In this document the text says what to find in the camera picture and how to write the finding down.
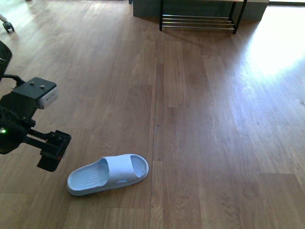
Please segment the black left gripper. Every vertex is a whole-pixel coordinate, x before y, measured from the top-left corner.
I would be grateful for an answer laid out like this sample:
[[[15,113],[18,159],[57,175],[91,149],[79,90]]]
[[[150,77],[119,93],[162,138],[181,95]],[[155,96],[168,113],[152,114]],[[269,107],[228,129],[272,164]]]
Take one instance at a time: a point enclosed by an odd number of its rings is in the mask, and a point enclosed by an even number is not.
[[[21,143],[41,149],[38,168],[54,172],[71,141],[71,135],[61,131],[40,133],[33,130],[32,119],[37,105],[34,99],[7,94],[0,100],[0,153],[7,154]]]

